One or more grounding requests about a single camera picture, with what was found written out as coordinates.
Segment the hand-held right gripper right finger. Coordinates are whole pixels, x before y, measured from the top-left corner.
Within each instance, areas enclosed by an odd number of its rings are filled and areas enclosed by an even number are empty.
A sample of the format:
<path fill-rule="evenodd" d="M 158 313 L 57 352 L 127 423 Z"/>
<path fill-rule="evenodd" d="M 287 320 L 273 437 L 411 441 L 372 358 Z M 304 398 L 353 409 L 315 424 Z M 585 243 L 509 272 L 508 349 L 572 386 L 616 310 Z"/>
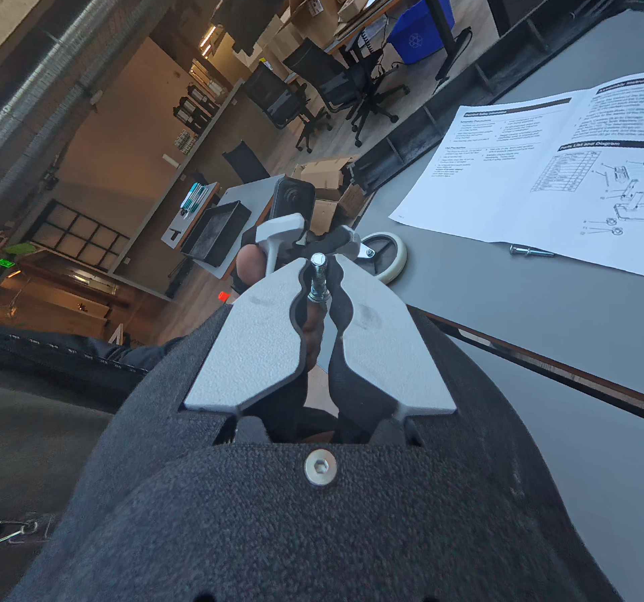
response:
<path fill-rule="evenodd" d="M 405 303 L 344 255 L 327 271 L 337 330 L 330 397 L 354 425 L 450 415 L 457 407 Z"/>

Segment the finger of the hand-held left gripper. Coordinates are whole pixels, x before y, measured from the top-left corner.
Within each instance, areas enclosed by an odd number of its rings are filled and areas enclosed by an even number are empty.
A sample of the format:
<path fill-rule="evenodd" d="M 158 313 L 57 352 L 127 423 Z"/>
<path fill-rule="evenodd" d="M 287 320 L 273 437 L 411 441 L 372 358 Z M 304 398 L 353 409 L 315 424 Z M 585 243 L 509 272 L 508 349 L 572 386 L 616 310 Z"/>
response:
<path fill-rule="evenodd" d="M 362 243 L 360 236 L 349 227 L 338 227 L 333 231 L 333 253 L 344 255 L 347 259 L 367 259 L 375 257 L 375 250 Z"/>
<path fill-rule="evenodd" d="M 274 218 L 257 227 L 255 244 L 266 257 L 265 276 L 275 270 L 278 259 L 290 251 L 305 230 L 305 219 L 301 213 Z"/>

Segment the grey desk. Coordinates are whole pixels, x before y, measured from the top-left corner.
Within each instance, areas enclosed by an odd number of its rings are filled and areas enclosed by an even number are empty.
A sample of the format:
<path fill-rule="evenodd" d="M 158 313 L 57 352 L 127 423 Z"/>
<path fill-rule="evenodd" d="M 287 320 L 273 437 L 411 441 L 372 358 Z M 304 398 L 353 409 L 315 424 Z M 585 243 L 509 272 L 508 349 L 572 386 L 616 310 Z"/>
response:
<path fill-rule="evenodd" d="M 643 72 L 643 11 L 603 20 L 503 95 L 528 101 Z M 517 364 L 643 418 L 643 276 L 557 253 L 512 255 L 522 239 L 484 243 L 390 220 L 435 149 L 379 190 L 359 229 L 407 244 L 392 288 L 442 325 L 495 343 Z"/>

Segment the pale caster wheel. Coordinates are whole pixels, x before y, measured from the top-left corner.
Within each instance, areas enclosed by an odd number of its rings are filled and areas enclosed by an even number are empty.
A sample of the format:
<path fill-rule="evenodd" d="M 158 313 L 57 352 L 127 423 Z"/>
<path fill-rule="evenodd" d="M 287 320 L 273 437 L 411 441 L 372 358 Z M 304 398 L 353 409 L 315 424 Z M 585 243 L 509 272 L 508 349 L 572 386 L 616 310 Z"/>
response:
<path fill-rule="evenodd" d="M 391 284 L 404 270 L 407 246 L 391 232 L 375 232 L 362 239 L 357 262 L 382 284 Z"/>

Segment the open cardboard box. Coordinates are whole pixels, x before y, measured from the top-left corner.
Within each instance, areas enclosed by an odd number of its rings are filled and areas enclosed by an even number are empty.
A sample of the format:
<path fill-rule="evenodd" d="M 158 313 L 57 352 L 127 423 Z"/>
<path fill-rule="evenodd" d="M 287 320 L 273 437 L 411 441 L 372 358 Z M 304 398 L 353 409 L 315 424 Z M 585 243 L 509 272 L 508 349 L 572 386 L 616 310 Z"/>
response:
<path fill-rule="evenodd" d="M 291 178 L 315 188 L 315 204 L 309 221 L 315 236 L 324 236 L 335 227 L 350 226 L 367 203 L 360 186 L 352 180 L 356 157 L 327 158 L 299 164 Z"/>

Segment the small grey table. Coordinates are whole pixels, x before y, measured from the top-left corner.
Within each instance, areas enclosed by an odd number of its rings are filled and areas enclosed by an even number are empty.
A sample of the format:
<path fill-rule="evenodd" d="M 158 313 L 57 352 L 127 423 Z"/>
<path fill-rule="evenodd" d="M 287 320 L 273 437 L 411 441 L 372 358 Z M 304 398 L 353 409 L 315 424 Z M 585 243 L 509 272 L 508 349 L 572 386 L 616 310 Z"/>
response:
<path fill-rule="evenodd" d="M 227 253 L 223 262 L 218 266 L 212 266 L 206 262 L 198 264 L 208 271 L 213 277 L 224 281 L 228 279 L 234 268 L 237 254 L 241 248 L 241 241 L 244 232 L 262 224 L 270 211 L 272 197 L 278 184 L 278 181 L 285 178 L 285 174 L 276 175 L 269 179 L 262 179 L 249 184 L 232 187 L 226 190 L 221 200 L 223 204 L 229 204 L 239 201 L 251 211 L 251 215 L 242 227 L 240 234 L 232 244 L 230 251 Z"/>

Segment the black chair back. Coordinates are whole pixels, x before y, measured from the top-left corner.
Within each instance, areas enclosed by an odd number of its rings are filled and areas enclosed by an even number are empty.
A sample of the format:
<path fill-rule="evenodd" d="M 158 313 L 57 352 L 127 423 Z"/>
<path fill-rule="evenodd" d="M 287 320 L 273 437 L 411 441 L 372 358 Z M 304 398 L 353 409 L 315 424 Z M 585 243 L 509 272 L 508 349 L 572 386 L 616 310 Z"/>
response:
<path fill-rule="evenodd" d="M 243 140 L 229 152 L 222 153 L 222 157 L 229 163 L 243 185 L 270 178 L 269 172 Z"/>

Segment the black shallow tray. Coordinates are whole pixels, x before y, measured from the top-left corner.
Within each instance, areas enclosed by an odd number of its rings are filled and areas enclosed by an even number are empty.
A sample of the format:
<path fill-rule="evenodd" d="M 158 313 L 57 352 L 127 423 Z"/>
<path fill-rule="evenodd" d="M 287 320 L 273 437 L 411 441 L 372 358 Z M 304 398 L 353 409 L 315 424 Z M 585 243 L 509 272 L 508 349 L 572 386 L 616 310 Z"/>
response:
<path fill-rule="evenodd" d="M 181 245 L 181 253 L 212 267 L 220 266 L 250 217 L 251 210 L 241 201 L 206 209 Z"/>

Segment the teal marker set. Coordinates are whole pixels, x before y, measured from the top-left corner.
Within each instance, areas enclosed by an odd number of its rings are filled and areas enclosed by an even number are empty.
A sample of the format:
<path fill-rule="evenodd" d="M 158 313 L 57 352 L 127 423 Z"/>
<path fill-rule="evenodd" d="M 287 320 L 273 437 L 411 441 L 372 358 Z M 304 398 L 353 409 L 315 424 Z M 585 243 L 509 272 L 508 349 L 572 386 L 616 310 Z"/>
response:
<path fill-rule="evenodd" d="M 188 215 L 196 212 L 209 192 L 209 185 L 203 185 L 200 183 L 193 184 L 188 195 L 180 205 L 179 213 L 181 218 L 186 219 Z"/>

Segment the black office chair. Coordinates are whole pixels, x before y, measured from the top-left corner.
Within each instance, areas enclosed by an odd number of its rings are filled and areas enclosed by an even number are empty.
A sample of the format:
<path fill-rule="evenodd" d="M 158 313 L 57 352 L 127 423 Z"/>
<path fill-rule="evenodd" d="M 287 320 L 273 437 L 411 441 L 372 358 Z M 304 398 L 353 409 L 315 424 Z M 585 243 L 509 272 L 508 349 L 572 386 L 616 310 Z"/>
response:
<path fill-rule="evenodd" d="M 406 84 L 379 92 L 384 79 L 394 72 L 394 68 L 391 68 L 373 76 L 374 70 L 379 68 L 382 56 L 383 49 L 378 49 L 367 56 L 358 56 L 357 61 L 351 65 L 343 65 L 333 55 L 306 38 L 284 63 L 317 90 L 331 113 L 349 110 L 346 119 L 351 120 L 355 146 L 359 148 L 363 144 L 360 135 L 368 116 L 380 114 L 387 117 L 391 123 L 397 123 L 398 115 L 389 113 L 382 106 L 382 102 L 399 91 L 405 95 L 410 93 Z"/>
<path fill-rule="evenodd" d="M 325 106 L 322 106 L 317 114 L 312 114 L 306 83 L 288 84 L 264 61 L 256 66 L 244 83 L 243 90 L 247 98 L 267 116 L 276 129 L 283 130 L 295 119 L 301 120 L 303 128 L 295 145 L 300 152 L 304 149 L 304 141 L 307 153 L 312 153 L 310 138 L 316 130 L 333 129 L 331 114 Z"/>

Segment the person's dark trouser leg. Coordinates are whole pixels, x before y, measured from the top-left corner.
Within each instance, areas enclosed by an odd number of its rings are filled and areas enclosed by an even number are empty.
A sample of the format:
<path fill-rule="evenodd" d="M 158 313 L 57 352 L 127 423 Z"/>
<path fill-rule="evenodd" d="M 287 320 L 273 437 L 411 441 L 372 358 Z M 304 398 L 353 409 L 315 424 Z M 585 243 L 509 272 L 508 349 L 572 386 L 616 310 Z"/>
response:
<path fill-rule="evenodd" d="M 1 326 L 1 387 L 116 413 L 183 340 L 130 348 L 66 333 Z"/>

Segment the stack of cardboard boxes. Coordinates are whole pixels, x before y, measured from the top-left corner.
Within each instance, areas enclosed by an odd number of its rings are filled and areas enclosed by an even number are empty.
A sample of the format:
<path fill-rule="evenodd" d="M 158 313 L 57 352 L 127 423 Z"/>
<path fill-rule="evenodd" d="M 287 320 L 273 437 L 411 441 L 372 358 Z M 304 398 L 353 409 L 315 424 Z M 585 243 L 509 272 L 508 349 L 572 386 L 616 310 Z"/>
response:
<path fill-rule="evenodd" d="M 288 0 L 288 18 L 275 16 L 256 47 L 270 50 L 281 61 L 305 38 L 324 48 L 368 4 L 369 0 Z"/>

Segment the black grid window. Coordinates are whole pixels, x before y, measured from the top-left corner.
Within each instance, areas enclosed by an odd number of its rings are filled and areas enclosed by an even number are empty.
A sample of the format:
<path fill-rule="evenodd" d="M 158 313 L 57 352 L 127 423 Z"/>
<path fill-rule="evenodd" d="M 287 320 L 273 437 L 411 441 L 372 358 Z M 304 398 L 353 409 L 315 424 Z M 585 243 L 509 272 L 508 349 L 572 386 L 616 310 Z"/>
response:
<path fill-rule="evenodd" d="M 111 269 L 129 242 L 124 234 L 57 200 L 48 202 L 25 239 L 102 273 Z"/>

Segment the wooden table black legs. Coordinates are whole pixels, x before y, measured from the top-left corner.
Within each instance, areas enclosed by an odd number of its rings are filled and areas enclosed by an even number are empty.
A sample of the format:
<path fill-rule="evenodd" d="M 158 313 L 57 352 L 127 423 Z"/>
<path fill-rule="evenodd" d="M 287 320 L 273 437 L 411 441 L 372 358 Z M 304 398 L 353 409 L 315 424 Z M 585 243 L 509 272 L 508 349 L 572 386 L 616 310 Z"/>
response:
<path fill-rule="evenodd" d="M 346 64 L 351 65 L 361 55 L 358 49 L 352 48 L 352 44 L 358 34 L 365 27 L 370 25 L 376 19 L 386 14 L 391 8 L 395 7 L 401 0 L 374 0 L 368 3 L 360 13 L 347 23 L 341 23 L 335 32 L 333 40 L 327 44 L 324 50 L 327 53 L 334 54 L 339 51 Z M 430 16 L 436 26 L 442 47 L 446 52 L 446 59 L 440 66 L 436 75 L 437 87 L 446 83 L 452 66 L 467 48 L 473 37 L 470 27 L 462 30 L 458 36 L 454 36 L 447 22 L 447 17 L 439 0 L 425 0 Z"/>

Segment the silver ventilation duct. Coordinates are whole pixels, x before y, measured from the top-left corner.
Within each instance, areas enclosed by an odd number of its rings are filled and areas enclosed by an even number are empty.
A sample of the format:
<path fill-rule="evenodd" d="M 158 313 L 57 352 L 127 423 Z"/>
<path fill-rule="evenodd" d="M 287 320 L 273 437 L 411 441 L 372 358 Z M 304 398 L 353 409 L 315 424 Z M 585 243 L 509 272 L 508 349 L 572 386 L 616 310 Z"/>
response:
<path fill-rule="evenodd" d="M 124 0 L 55 0 L 1 64 L 1 150 Z"/>

